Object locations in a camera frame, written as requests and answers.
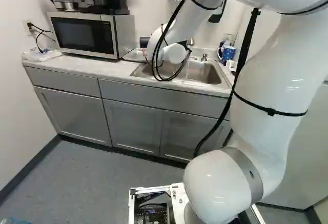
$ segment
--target microwave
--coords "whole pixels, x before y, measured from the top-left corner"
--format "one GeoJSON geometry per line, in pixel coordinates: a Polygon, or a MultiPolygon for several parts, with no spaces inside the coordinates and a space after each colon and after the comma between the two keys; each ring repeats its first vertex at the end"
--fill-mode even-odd
{"type": "Polygon", "coordinates": [[[61,52],[119,59],[136,48],[133,15],[48,12],[61,52]]]}

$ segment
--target gray carpet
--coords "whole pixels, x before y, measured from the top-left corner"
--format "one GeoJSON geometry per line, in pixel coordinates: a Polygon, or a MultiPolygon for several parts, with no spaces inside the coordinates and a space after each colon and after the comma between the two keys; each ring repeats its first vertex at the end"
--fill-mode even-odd
{"type": "MultiPolygon", "coordinates": [[[[0,207],[0,220],[127,224],[131,187],[170,185],[182,175],[182,169],[63,141],[0,207]]],[[[267,224],[309,224],[302,213],[259,210],[267,224]]]]}

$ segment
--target stainless steel sink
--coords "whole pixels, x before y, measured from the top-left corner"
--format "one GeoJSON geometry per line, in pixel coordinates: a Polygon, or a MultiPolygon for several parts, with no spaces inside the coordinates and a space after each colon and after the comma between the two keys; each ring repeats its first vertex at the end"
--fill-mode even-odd
{"type": "MultiPolygon", "coordinates": [[[[175,65],[169,62],[164,62],[158,71],[162,77],[172,76],[180,67],[180,64],[175,65]]],[[[134,70],[131,76],[154,78],[151,65],[141,64],[134,70]]],[[[199,62],[188,60],[180,74],[174,80],[190,80],[203,84],[223,85],[228,88],[223,76],[211,62],[199,62]]]]}

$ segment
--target kitchen counter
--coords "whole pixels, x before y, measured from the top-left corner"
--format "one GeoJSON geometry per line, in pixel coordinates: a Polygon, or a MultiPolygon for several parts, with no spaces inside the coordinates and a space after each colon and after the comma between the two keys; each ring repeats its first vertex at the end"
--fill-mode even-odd
{"type": "MultiPolygon", "coordinates": [[[[232,75],[227,77],[227,71],[222,70],[225,67],[213,59],[208,59],[208,61],[212,61],[214,63],[217,71],[222,73],[227,84],[231,86],[232,75]]],[[[157,80],[150,78],[130,76],[130,74],[140,65],[140,63],[128,62],[124,60],[98,60],[90,59],[84,56],[63,55],[47,60],[45,62],[33,62],[24,59],[23,65],[27,67],[53,70],[87,77],[96,77],[99,79],[107,79],[124,83],[186,91],[211,96],[228,97],[231,91],[231,89],[224,89],[214,85],[192,82],[188,80],[158,82],[157,80]]]]}

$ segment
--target electrical outlet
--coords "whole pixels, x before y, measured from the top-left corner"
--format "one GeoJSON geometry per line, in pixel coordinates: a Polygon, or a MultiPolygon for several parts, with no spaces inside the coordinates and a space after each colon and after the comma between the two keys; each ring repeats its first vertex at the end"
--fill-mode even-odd
{"type": "Polygon", "coordinates": [[[27,23],[30,23],[31,20],[23,20],[22,26],[27,36],[32,36],[31,29],[27,26],[27,23]]]}

